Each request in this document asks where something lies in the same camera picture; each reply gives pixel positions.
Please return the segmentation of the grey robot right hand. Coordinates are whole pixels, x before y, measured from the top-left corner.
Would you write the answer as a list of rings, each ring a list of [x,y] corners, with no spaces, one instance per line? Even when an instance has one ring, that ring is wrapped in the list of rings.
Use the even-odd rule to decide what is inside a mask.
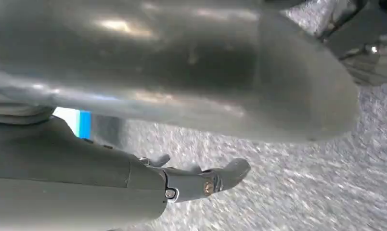
[[[0,0],[0,231],[111,231],[229,190],[76,137],[56,107],[266,142],[349,131],[357,87],[316,38],[241,0]]]

